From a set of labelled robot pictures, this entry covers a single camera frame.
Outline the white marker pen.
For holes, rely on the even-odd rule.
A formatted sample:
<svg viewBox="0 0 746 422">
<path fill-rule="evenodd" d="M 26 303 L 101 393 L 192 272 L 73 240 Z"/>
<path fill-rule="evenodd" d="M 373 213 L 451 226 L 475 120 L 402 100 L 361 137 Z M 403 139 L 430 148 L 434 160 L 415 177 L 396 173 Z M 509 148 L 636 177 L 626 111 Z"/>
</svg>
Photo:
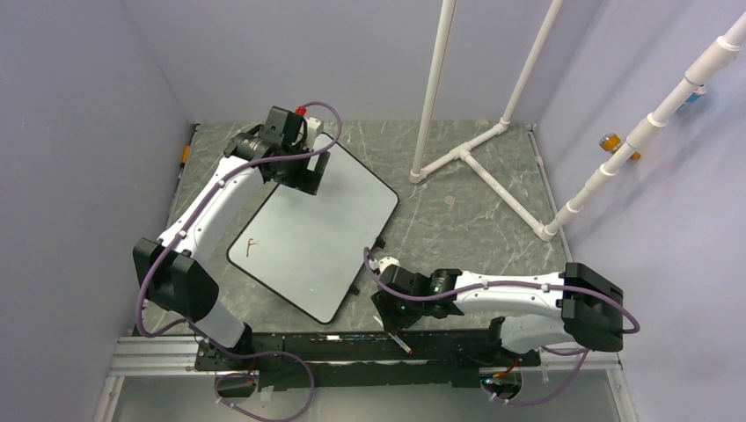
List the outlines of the white marker pen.
<svg viewBox="0 0 746 422">
<path fill-rule="evenodd" d="M 384 322 L 379 316 L 373 316 L 373 319 L 384 330 L 384 333 L 389 338 L 391 338 L 405 353 L 407 353 L 408 355 L 414 355 L 413 349 L 401 337 L 385 329 Z"/>
</svg>

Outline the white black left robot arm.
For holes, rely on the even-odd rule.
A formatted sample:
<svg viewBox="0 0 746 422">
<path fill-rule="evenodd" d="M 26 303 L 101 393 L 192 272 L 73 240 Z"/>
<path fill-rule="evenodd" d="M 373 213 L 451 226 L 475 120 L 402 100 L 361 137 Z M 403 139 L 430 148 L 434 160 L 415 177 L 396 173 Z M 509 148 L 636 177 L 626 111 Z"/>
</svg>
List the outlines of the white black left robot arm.
<svg viewBox="0 0 746 422">
<path fill-rule="evenodd" d="M 232 369 L 245 367 L 255 354 L 252 328 L 219 299 L 219 285 L 203 267 L 227 225 L 263 185 L 274 182 L 314 195 L 330 150 L 340 134 L 315 147 L 324 132 L 321 120 L 307 116 L 310 103 L 290 111 L 274 106 L 264 123 L 227 141 L 211 179 L 186 211 L 156 239 L 140 239 L 133 249 L 140 285 L 135 327 L 155 338 L 188 324 L 218 348 Z"/>
</svg>

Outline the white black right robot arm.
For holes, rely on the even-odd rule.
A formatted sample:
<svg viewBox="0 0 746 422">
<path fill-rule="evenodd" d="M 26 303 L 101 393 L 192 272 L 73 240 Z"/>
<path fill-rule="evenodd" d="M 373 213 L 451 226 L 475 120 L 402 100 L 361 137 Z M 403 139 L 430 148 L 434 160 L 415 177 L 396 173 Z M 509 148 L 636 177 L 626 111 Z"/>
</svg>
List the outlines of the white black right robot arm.
<svg viewBox="0 0 746 422">
<path fill-rule="evenodd" d="M 491 313 L 497 328 L 485 341 L 487 358 L 505 365 L 517 354 L 574 342 L 616 353 L 639 323 L 623 306 L 623 290 L 589 266 L 568 262 L 560 272 L 485 275 L 458 269 L 413 273 L 394 258 L 366 259 L 377 284 L 371 299 L 384 329 L 398 333 L 423 317 Z"/>
</svg>

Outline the wire whiteboard stand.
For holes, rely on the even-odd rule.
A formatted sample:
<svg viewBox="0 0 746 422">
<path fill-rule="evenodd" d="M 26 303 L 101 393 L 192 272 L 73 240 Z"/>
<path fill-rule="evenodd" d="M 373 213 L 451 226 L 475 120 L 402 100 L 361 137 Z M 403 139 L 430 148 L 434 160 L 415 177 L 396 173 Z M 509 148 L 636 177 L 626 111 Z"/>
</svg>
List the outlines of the wire whiteboard stand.
<svg viewBox="0 0 746 422">
<path fill-rule="evenodd" d="M 362 254 L 363 254 L 363 268 L 364 269 L 370 269 L 375 275 L 380 274 L 380 264 L 377 263 L 376 259 L 373 256 L 373 250 L 380 249 L 382 250 L 386 246 L 386 242 L 382 238 L 381 235 L 377 236 L 375 241 L 371 246 L 365 246 L 363 248 Z M 347 291 L 352 296 L 358 296 L 361 293 L 360 288 L 358 288 L 354 283 L 350 285 Z"/>
</svg>

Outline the white framed whiteboard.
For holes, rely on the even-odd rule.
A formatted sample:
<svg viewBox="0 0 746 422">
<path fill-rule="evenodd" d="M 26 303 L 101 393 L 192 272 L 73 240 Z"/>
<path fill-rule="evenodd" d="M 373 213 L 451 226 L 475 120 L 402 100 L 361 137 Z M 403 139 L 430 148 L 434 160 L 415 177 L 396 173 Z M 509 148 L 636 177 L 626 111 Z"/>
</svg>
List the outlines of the white framed whiteboard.
<svg viewBox="0 0 746 422">
<path fill-rule="evenodd" d="M 342 145 L 314 195 L 277 186 L 227 260 L 312 320 L 329 324 L 399 204 L 398 194 Z"/>
</svg>

